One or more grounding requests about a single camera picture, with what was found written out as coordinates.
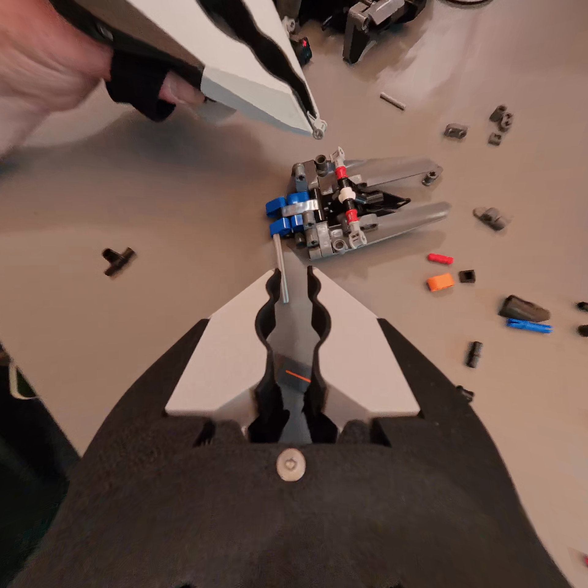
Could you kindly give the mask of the blue lego long pin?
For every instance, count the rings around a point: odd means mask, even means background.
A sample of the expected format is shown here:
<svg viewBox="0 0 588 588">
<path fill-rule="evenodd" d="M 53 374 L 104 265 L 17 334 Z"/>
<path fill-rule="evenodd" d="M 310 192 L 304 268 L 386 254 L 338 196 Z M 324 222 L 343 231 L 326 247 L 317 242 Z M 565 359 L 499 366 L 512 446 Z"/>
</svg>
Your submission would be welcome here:
<svg viewBox="0 0 588 588">
<path fill-rule="evenodd" d="M 528 332 L 536 332 L 540 334 L 551 334 L 553 332 L 553 327 L 551 325 L 531 322 L 523 319 L 507 318 L 505 324 L 507 327 L 518 330 L 525 330 Z"/>
</svg>

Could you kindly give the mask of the dark grey curved lego connector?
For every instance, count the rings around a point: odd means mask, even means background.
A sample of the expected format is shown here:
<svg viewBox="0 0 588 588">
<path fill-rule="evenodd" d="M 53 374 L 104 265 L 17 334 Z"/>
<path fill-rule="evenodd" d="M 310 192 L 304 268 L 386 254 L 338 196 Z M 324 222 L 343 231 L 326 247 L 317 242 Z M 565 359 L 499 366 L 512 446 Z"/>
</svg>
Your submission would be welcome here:
<svg viewBox="0 0 588 588">
<path fill-rule="evenodd" d="M 474 208 L 472 213 L 477 220 L 495 232 L 503 231 L 511 222 L 510 218 L 505 217 L 504 214 L 496 208 L 478 207 Z"/>
</svg>

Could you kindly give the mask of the dark grey orange-striped lego tile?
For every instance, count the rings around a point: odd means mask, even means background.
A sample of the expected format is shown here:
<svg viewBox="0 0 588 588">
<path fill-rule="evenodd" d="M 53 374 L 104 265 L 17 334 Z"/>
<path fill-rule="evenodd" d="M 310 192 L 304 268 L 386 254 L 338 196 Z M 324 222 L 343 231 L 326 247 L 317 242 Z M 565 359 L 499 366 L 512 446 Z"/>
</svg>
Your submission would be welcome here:
<svg viewBox="0 0 588 588">
<path fill-rule="evenodd" d="M 276 353 L 275 380 L 282 391 L 304 394 L 311 383 L 312 366 Z"/>
</svg>

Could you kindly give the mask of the long light grey lego axle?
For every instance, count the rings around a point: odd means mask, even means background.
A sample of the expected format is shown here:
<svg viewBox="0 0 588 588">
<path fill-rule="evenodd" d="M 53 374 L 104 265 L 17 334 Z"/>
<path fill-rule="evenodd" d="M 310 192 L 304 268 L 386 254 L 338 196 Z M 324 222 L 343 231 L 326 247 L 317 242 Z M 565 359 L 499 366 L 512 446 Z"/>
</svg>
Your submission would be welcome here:
<svg viewBox="0 0 588 588">
<path fill-rule="evenodd" d="M 282 239 L 281 239 L 280 234 L 278 234 L 278 233 L 273 234 L 272 239 L 273 239 L 273 244 L 275 246 L 277 267 L 281 273 L 282 303 L 287 304 L 287 303 L 289 303 L 289 291 L 288 291 L 288 283 L 287 283 L 287 277 L 286 277 L 285 261 L 284 261 L 284 256 L 283 256 Z"/>
</svg>

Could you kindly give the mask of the dark grey curved panel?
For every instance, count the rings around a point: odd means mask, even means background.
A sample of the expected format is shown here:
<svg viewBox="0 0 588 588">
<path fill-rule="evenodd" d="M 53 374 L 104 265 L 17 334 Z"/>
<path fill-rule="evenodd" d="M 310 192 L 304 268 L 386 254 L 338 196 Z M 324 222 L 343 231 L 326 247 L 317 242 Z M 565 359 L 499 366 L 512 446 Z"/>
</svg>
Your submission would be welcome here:
<svg viewBox="0 0 588 588">
<path fill-rule="evenodd" d="M 498 315 L 506 319 L 524 320 L 532 323 L 543 323 L 550 319 L 551 312 L 531 301 L 516 295 L 504 298 Z"/>
</svg>

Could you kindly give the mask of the black lego T connector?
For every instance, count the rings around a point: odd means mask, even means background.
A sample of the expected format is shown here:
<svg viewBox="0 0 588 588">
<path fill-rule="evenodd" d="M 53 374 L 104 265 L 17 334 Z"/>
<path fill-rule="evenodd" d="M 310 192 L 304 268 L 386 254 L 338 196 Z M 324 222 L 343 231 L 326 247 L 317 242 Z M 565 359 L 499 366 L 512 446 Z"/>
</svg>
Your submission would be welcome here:
<svg viewBox="0 0 588 588">
<path fill-rule="evenodd" d="M 102 257 L 108 262 L 108 267 L 105 269 L 104 274 L 108 277 L 114 277 L 136 258 L 136 252 L 129 247 L 122 253 L 106 248 L 102 251 Z"/>
</svg>

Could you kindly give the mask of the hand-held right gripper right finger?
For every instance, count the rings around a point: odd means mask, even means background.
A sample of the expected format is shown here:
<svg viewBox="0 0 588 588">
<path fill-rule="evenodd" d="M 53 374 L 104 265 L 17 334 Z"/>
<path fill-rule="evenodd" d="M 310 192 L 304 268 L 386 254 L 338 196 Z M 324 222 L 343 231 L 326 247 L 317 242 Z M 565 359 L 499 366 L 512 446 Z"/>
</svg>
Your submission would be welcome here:
<svg viewBox="0 0 588 588">
<path fill-rule="evenodd" d="M 311 326 L 318 336 L 305 420 L 312 443 L 335 443 L 352 421 L 413 417 L 419 404 L 378 317 L 321 270 L 307 267 Z"/>
</svg>

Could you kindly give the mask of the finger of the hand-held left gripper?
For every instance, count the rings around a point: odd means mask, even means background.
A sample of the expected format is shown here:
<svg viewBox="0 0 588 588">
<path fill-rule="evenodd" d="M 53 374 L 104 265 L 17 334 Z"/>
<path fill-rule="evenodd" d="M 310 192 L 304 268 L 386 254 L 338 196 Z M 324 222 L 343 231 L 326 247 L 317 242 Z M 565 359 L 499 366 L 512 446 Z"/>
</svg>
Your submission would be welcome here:
<svg viewBox="0 0 588 588">
<path fill-rule="evenodd" d="M 272 1 L 229 1 L 229 27 L 252 51 L 263 69 L 286 84 L 300 100 L 304 114 L 319 111 Z"/>
<path fill-rule="evenodd" d="M 200 90 L 207 98 L 250 119 L 312 136 L 311 116 L 300 100 L 232 32 L 229 1 L 131 3 L 202 62 Z"/>
</svg>

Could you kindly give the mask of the small black lego frame assembly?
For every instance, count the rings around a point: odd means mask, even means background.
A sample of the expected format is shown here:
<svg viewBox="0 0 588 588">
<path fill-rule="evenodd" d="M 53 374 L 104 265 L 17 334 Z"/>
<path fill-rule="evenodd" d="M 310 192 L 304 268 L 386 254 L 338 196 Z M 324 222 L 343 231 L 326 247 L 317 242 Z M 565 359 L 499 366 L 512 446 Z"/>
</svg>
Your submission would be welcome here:
<svg viewBox="0 0 588 588">
<path fill-rule="evenodd" d="M 293 18 L 287 16 L 283 17 L 282 25 L 289 37 L 290 44 L 295 52 L 298 63 L 302 68 L 305 67 L 312 59 L 310 41 L 305 36 L 295 34 L 297 32 L 297 24 Z"/>
</svg>

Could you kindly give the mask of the grey winged lego assembly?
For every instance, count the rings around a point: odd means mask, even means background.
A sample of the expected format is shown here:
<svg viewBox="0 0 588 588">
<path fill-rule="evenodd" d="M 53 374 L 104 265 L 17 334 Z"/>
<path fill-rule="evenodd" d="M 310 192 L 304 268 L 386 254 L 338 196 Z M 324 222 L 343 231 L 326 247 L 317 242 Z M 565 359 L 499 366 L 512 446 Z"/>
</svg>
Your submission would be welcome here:
<svg viewBox="0 0 588 588">
<path fill-rule="evenodd" d="M 347 159 L 341 148 L 297 162 L 290 192 L 265 205 L 270 237 L 278 233 L 300 258 L 319 261 L 445 220 L 448 202 L 414 206 L 398 194 L 426 187 L 422 179 L 430 171 L 439 179 L 443 169 L 426 157 Z"/>
</svg>

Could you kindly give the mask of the dark grey double lego connector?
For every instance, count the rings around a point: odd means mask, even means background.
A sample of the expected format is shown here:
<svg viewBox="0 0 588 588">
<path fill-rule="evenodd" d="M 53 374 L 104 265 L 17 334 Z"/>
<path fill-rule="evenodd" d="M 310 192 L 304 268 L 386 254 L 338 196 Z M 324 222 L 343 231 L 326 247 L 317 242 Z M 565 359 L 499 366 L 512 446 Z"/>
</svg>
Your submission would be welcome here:
<svg viewBox="0 0 588 588">
<path fill-rule="evenodd" d="M 498 105 L 489 116 L 489 121 L 494 123 L 501 133 L 506 133 L 511 129 L 514 114 L 512 114 L 506 105 Z"/>
</svg>

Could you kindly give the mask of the person's left hand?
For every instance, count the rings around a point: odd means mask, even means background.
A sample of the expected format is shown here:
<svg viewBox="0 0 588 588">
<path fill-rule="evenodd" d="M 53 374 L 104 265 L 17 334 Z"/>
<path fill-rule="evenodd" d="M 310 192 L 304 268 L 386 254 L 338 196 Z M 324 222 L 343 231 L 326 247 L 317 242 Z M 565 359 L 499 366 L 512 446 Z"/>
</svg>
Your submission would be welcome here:
<svg viewBox="0 0 588 588">
<path fill-rule="evenodd" d="M 112 55 L 48 1 L 1 1 L 1 158 L 109 80 Z"/>
</svg>

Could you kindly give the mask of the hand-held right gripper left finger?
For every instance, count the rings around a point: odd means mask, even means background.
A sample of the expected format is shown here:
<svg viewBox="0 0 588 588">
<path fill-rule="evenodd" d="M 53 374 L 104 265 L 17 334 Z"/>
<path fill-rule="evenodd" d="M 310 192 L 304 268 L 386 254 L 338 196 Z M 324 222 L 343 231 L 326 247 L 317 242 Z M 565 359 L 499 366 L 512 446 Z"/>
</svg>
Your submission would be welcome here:
<svg viewBox="0 0 588 588">
<path fill-rule="evenodd" d="M 207 320 L 169 398 L 168 416 L 237 422 L 254 443 L 277 443 L 289 420 L 268 337 L 282 274 L 268 271 Z"/>
</svg>

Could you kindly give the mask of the large lego vehicle build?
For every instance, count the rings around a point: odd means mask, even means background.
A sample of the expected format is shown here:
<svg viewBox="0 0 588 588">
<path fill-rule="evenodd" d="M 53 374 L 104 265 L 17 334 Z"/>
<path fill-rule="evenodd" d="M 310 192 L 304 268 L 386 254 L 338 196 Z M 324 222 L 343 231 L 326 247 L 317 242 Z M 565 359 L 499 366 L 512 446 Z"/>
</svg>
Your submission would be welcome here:
<svg viewBox="0 0 588 588">
<path fill-rule="evenodd" d="M 344 36 L 342 58 L 349 65 L 359 61 L 379 33 L 393 25 L 407 24 L 424 10 L 427 1 L 302 1 L 299 24 L 309 20 Z"/>
</svg>

